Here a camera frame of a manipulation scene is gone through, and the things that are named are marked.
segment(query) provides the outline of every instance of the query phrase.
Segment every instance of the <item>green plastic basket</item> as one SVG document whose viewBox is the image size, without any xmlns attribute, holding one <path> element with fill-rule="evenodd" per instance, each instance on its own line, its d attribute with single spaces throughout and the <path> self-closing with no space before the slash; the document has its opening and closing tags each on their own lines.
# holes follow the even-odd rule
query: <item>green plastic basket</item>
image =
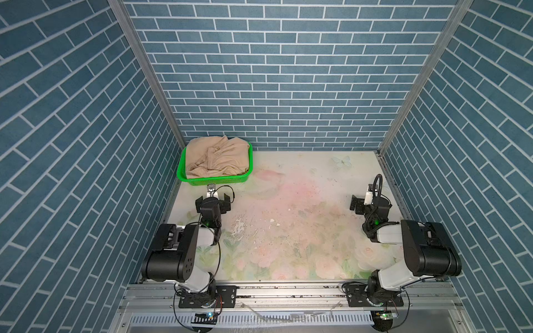
<svg viewBox="0 0 533 333">
<path fill-rule="evenodd" d="M 187 148 L 183 149 L 181 153 L 180 162 L 177 165 L 177 178 L 182 182 L 187 182 L 192 186 L 208 185 L 208 184 L 232 184 L 232 183 L 244 183 L 248 179 L 248 176 L 252 173 L 254 168 L 253 158 L 252 158 L 252 145 L 248 149 L 248 157 L 250 158 L 250 167 L 248 172 L 244 175 L 238 176 L 221 176 L 221 177 L 207 177 L 207 178 L 194 178 L 187 179 L 185 174 L 185 151 Z"/>
</svg>

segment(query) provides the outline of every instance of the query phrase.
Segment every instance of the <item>ventilation grille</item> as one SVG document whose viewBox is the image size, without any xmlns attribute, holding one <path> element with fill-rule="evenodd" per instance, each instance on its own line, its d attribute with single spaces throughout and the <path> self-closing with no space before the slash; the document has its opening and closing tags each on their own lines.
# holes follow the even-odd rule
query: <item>ventilation grille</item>
<svg viewBox="0 0 533 333">
<path fill-rule="evenodd" d="M 231 312 L 224 311 L 218 318 L 216 327 L 274 327 L 274 326 L 324 326 L 324 325 L 372 325 L 374 322 L 370 316 L 370 311 L 343 311 L 342 313 L 330 314 L 325 312 L 303 312 L 303 311 L 261 311 L 263 318 L 251 312 Z M 185 325 L 190 326 L 194 313 L 177 313 L 177 318 Z M 199 324 L 196 327 L 212 327 L 212 324 L 201 324 L 206 320 L 195 318 Z M 144 327 L 175 327 L 180 324 L 176 322 L 174 313 L 157 314 L 153 312 L 134 313 L 130 326 Z"/>
</svg>

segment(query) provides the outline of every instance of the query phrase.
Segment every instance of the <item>blue brick wall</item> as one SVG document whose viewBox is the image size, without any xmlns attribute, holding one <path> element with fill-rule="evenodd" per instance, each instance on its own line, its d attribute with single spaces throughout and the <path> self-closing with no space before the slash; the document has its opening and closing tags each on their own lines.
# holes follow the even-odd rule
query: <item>blue brick wall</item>
<svg viewBox="0 0 533 333">
<path fill-rule="evenodd" d="M 532 331 L 532 16 L 474 0 L 385 152 L 413 217 L 451 233 L 478 331 Z"/>
<path fill-rule="evenodd" d="M 0 332 L 108 329 L 177 156 L 106 0 L 0 2 Z"/>
<path fill-rule="evenodd" d="M 126 1 L 185 139 L 375 150 L 456 0 Z"/>
</svg>

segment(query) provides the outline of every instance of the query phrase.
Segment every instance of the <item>crumpled fabric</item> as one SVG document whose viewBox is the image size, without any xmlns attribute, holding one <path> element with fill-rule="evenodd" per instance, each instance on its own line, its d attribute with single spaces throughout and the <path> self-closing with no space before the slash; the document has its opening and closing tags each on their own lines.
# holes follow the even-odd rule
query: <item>crumpled fabric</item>
<svg viewBox="0 0 533 333">
<path fill-rule="evenodd" d="M 206 136 L 192 139 L 185 151 L 187 179 L 247 173 L 250 168 L 248 148 L 248 142 L 238 137 Z"/>
</svg>

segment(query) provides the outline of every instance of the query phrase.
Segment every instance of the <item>robotic arm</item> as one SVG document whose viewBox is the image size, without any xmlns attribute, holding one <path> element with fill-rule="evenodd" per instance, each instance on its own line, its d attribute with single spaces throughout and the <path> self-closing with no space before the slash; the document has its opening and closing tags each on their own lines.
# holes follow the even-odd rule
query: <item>robotic arm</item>
<svg viewBox="0 0 533 333">
<path fill-rule="evenodd" d="M 365 216 L 362 230 L 372 242 L 403 244 L 404 259 L 372 272 L 367 287 L 361 291 L 374 306 L 395 299 L 415 282 L 461 273 L 461 260 L 441 223 L 389 221 L 392 204 L 382 196 L 382 184 L 383 178 L 378 174 L 374 183 L 369 184 L 365 198 L 352 196 L 350 203 L 351 210 Z"/>
<path fill-rule="evenodd" d="M 208 188 L 207 197 L 196 200 L 198 223 L 160 225 L 141 266 L 143 280 L 176 283 L 184 290 L 180 308 L 212 307 L 217 297 L 214 274 L 195 267 L 196 247 L 218 244 L 221 214 L 231 210 L 231 203 L 227 194 L 218 199 L 214 185 Z"/>
</svg>

